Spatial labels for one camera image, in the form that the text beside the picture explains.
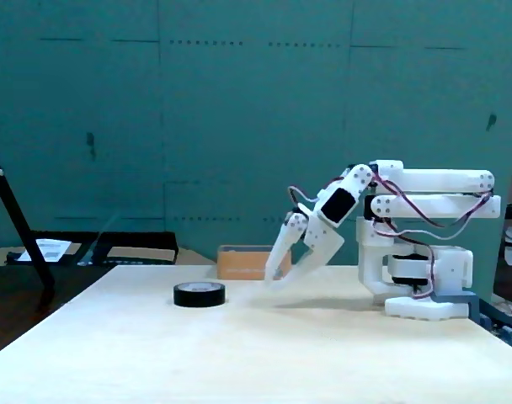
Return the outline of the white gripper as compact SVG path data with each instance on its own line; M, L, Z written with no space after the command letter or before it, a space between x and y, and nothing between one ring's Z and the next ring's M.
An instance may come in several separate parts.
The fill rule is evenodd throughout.
M305 253L290 270L291 248L304 233L304 242L310 252ZM289 212L265 263L265 281L269 282L269 289L284 289L325 266L343 244L344 238L318 215L310 214L307 219L301 211Z

